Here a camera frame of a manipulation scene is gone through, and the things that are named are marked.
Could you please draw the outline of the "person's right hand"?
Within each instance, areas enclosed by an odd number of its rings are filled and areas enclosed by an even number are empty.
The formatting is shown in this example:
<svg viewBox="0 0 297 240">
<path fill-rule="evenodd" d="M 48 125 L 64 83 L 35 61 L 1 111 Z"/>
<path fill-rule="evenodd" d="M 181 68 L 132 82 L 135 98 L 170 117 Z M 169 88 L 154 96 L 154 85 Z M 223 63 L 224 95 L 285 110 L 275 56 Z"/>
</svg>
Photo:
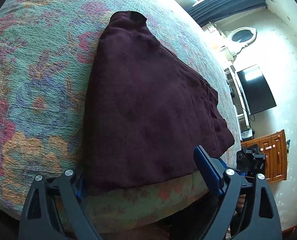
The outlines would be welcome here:
<svg viewBox="0 0 297 240">
<path fill-rule="evenodd" d="M 234 214 L 241 213 L 244 207 L 245 194 L 240 194 L 237 200 L 236 208 Z"/>
</svg>

